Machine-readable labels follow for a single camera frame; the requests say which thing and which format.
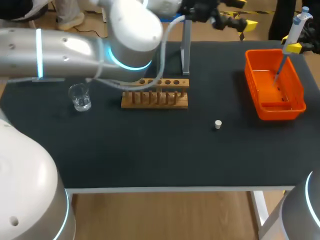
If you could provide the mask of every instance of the white cap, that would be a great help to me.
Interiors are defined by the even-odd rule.
[[[220,127],[221,127],[221,125],[222,125],[222,121],[216,120],[214,123],[215,123],[215,128],[216,128],[216,129],[220,129]]]

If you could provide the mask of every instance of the small glass beaker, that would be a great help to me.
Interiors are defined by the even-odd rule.
[[[91,108],[89,89],[83,84],[75,84],[69,88],[69,97],[71,98],[74,108],[79,112],[88,111]]]

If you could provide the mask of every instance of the wooden peg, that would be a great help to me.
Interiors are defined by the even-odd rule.
[[[141,91],[140,92],[140,104],[143,104],[144,103],[144,92]]]
[[[156,104],[158,104],[158,105],[160,104],[160,98],[161,98],[161,92],[158,91],[156,93]]]
[[[174,102],[173,104],[176,105],[178,101],[178,91],[174,91]]]
[[[132,103],[136,103],[136,93],[134,91],[132,92]]]
[[[149,104],[152,102],[152,91],[149,91]]]
[[[185,96],[185,93],[186,93],[186,89],[185,89],[185,88],[182,88],[180,97],[181,97],[181,98],[184,97],[184,96]]]
[[[169,104],[169,92],[165,91],[165,104]]]

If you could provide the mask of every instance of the black tabletop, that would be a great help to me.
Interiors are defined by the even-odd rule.
[[[92,82],[92,108],[76,112],[68,86],[82,79],[9,84],[0,106],[51,154],[66,188],[293,186],[320,166],[320,93],[303,56],[292,56],[306,112],[259,120],[245,51],[270,48],[280,45],[192,43],[188,109],[121,109],[120,91]],[[183,78],[179,43],[168,44],[164,77]]]

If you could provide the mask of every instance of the pipette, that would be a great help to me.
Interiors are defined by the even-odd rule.
[[[286,40],[285,44],[283,46],[283,49],[282,49],[283,58],[280,63],[279,69],[275,74],[273,85],[275,85],[275,83],[277,82],[279,74],[281,73],[282,68],[284,67],[284,65],[286,63],[287,57],[292,53],[292,52],[288,51],[288,49],[287,49],[288,45],[297,43],[299,36],[302,32],[302,29],[305,26],[306,21],[308,19],[313,18],[313,16],[308,12],[309,12],[309,8],[307,6],[304,6],[302,8],[302,12],[293,18],[293,23],[292,23],[292,26],[291,26],[291,29],[290,29],[288,36],[286,36],[282,39],[282,41]]]

